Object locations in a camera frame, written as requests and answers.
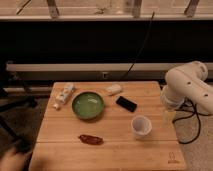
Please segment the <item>blurry person hand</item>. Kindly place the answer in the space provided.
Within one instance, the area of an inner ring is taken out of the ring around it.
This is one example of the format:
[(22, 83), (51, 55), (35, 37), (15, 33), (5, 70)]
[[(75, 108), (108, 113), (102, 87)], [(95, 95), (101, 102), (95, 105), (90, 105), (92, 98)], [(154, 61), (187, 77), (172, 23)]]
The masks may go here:
[(0, 159), (0, 171), (23, 171), (31, 151), (18, 152), (15, 147), (7, 150)]

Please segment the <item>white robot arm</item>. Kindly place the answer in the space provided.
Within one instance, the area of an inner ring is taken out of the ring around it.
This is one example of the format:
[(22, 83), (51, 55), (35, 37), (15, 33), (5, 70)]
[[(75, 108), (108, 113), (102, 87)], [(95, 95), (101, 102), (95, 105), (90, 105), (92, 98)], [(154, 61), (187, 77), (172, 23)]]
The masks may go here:
[(164, 106), (163, 120), (169, 122), (174, 118), (186, 98), (195, 102), (208, 114), (213, 114), (213, 87), (205, 83), (208, 76), (207, 66), (200, 61), (189, 62), (167, 71), (166, 85), (161, 91)]

